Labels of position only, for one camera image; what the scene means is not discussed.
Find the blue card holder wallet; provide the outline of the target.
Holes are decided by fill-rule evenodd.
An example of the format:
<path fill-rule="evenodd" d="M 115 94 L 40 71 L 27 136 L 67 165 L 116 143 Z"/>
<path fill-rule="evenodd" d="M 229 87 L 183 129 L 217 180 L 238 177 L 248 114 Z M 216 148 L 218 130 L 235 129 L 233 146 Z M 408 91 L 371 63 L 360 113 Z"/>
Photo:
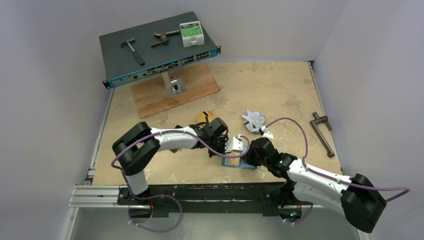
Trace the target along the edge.
<path fill-rule="evenodd" d="M 256 166 L 245 163 L 239 157 L 238 158 L 223 157 L 221 160 L 221 165 L 224 167 L 231 167 L 231 168 L 238 168 L 238 169 L 249 169 L 249 170 L 257 169 Z"/>

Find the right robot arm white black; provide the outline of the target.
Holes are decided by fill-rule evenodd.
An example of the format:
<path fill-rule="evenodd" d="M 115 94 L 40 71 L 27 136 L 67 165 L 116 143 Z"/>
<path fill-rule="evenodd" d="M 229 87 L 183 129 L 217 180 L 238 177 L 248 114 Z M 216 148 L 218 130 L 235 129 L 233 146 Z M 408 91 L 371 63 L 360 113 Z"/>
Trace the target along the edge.
<path fill-rule="evenodd" d="M 279 152 L 264 137 L 253 140 L 241 159 L 285 179 L 289 185 L 280 191 L 284 202 L 292 204 L 299 200 L 331 209 L 365 233 L 373 232 L 387 206 L 366 176 L 357 173 L 351 177 L 305 164 L 297 156 Z"/>

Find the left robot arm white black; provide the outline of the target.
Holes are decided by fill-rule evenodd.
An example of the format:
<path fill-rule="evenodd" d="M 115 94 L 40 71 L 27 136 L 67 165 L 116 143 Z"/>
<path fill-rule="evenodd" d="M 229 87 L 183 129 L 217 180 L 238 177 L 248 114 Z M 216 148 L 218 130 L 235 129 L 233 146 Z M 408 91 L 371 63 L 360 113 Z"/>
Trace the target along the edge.
<path fill-rule="evenodd" d="M 206 124 L 190 124 L 172 129 L 149 127 L 144 121 L 137 123 L 113 145 L 123 175 L 130 187 L 129 197 L 138 205 L 149 199 L 144 169 L 154 155 L 165 150 L 203 149 L 210 147 L 210 157 L 225 153 L 228 126 L 219 117 Z"/>

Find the gold credit card stack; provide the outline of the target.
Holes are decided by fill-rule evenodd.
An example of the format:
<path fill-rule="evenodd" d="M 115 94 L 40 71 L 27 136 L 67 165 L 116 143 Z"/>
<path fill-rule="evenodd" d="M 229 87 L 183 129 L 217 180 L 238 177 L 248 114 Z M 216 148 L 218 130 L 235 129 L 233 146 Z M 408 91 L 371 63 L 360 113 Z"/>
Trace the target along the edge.
<path fill-rule="evenodd" d="M 202 111 L 197 117 L 196 117 L 196 123 L 210 123 L 216 118 L 216 115 L 208 110 L 208 111 Z"/>

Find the wooden board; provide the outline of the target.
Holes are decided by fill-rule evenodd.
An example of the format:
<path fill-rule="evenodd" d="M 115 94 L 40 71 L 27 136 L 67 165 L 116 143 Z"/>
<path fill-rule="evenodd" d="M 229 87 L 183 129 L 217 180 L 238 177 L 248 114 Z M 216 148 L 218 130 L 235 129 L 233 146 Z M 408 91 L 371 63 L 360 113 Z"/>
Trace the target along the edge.
<path fill-rule="evenodd" d="M 173 109 L 220 91 L 206 63 L 194 63 L 130 87 L 141 119 Z"/>

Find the small hammer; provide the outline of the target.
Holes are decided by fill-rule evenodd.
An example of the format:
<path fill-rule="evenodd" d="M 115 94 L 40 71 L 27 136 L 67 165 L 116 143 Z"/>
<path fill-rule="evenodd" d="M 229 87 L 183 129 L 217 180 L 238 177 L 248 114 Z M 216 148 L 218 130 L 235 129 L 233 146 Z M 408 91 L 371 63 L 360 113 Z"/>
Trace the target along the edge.
<path fill-rule="evenodd" d="M 135 38 L 132 37 L 132 38 L 130 38 L 130 39 L 125 40 L 124 42 L 122 42 L 120 44 L 120 47 L 123 49 L 125 46 L 128 46 L 130 48 L 130 50 L 131 50 L 131 52 L 132 52 L 135 60 L 138 62 L 138 64 L 140 66 L 143 66 L 143 65 L 145 65 L 145 61 L 143 60 L 143 58 L 140 56 L 140 54 L 132 46 L 132 43 L 134 43 L 135 41 L 136 41 Z"/>

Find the white green electrical module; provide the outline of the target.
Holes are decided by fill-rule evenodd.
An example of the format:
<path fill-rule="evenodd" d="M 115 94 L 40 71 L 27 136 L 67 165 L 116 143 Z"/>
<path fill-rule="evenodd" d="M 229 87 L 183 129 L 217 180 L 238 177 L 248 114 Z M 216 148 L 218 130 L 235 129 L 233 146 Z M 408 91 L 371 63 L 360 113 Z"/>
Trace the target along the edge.
<path fill-rule="evenodd" d="M 205 36 L 200 21 L 184 22 L 179 24 L 184 48 L 205 44 Z"/>

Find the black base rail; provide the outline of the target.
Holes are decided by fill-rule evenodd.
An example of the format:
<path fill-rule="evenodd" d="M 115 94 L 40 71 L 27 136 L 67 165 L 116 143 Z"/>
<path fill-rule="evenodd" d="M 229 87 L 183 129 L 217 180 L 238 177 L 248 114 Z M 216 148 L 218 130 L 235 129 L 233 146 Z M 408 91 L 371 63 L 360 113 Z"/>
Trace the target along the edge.
<path fill-rule="evenodd" d="M 309 202 L 294 198 L 290 183 L 153 184 L 133 197 L 127 187 L 118 188 L 117 204 L 147 207 L 152 217 L 170 213 L 261 214 L 296 221 L 308 211 Z"/>

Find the metal stand bracket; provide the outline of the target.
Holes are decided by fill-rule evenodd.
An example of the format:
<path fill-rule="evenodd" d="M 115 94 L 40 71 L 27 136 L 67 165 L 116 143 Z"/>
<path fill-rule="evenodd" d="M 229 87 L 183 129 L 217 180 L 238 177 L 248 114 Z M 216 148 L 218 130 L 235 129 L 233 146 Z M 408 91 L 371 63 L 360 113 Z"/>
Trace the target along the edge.
<path fill-rule="evenodd" d="M 167 71 L 161 73 L 164 87 L 169 97 L 176 97 L 187 91 L 184 81 L 181 78 L 170 77 Z"/>

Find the network switch grey teal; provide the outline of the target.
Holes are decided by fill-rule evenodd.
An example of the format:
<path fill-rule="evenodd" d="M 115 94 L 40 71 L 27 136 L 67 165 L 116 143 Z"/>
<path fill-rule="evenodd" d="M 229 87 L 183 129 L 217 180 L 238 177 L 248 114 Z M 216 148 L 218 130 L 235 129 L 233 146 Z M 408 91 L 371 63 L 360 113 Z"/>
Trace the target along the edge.
<path fill-rule="evenodd" d="M 203 45 L 184 47 L 179 34 L 169 36 L 167 45 L 151 47 L 151 44 L 160 41 L 154 37 L 155 32 L 179 30 L 181 23 L 194 21 L 198 21 L 198 17 L 190 11 L 99 36 L 106 76 L 102 82 L 104 87 L 113 89 L 218 56 L 222 49 L 206 31 L 203 32 Z M 128 46 L 120 47 L 122 42 L 131 38 L 135 38 L 132 46 L 143 58 L 145 65 L 138 64 Z"/>

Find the aluminium frame rail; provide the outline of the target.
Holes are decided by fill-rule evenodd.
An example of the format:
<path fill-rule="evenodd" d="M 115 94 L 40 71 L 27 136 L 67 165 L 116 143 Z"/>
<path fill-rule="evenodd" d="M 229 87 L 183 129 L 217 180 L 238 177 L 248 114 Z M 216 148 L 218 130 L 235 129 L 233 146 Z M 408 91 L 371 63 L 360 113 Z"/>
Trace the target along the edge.
<path fill-rule="evenodd" d="M 368 240 L 370 236 L 349 226 L 342 217 L 316 206 L 299 225 L 284 224 L 279 217 L 260 214 L 186 213 L 182 220 L 147 218 L 155 233 L 130 224 L 125 206 L 117 203 L 116 185 L 77 185 L 71 195 L 64 240 Z"/>

